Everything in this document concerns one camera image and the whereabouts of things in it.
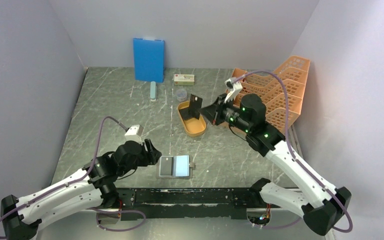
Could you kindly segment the yellow oval tray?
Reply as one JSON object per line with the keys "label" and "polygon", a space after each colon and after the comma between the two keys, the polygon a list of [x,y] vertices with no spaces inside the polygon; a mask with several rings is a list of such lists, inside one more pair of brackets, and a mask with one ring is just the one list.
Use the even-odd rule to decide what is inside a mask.
{"label": "yellow oval tray", "polygon": [[188,107],[189,101],[181,102],[177,106],[177,112],[186,134],[190,137],[198,137],[203,135],[207,129],[207,123],[201,114],[199,115],[199,119],[192,117],[190,119],[184,120],[182,118],[181,111]]}

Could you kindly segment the beige card holder wallet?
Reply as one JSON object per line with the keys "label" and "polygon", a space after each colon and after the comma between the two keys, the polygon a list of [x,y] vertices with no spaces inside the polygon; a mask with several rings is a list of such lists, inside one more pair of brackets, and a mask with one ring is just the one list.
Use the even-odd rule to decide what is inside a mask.
{"label": "beige card holder wallet", "polygon": [[165,157],[165,156],[161,156],[158,164],[156,165],[157,178],[159,179],[190,179],[192,178],[193,170],[196,168],[196,165],[192,161],[192,157],[190,155],[169,156],[169,157],[174,157],[172,176],[160,176],[160,161],[162,157]]}

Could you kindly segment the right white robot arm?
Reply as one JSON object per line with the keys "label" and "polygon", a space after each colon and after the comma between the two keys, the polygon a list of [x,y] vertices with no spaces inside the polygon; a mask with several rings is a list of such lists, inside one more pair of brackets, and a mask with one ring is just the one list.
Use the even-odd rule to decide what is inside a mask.
{"label": "right white robot arm", "polygon": [[266,106],[256,94],[245,95],[239,107],[225,101],[227,94],[199,113],[212,125],[227,123],[245,133],[248,145],[278,166],[300,189],[295,192],[266,180],[250,193],[255,207],[276,205],[299,216],[314,233],[325,236],[346,216],[352,194],[345,186],[336,187],[318,174],[291,147],[286,136],[266,120]]}

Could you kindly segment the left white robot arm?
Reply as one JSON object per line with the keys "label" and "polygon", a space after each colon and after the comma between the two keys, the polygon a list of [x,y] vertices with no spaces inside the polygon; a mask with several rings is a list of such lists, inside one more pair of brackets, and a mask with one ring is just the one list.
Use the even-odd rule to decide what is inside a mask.
{"label": "left white robot arm", "polygon": [[115,151],[91,160],[67,178],[24,197],[8,195],[1,200],[5,240],[30,240],[45,224],[45,215],[56,217],[57,208],[79,212],[88,208],[112,208],[120,203],[115,186],[119,178],[138,167],[156,165],[162,153],[150,139],[128,140]]}

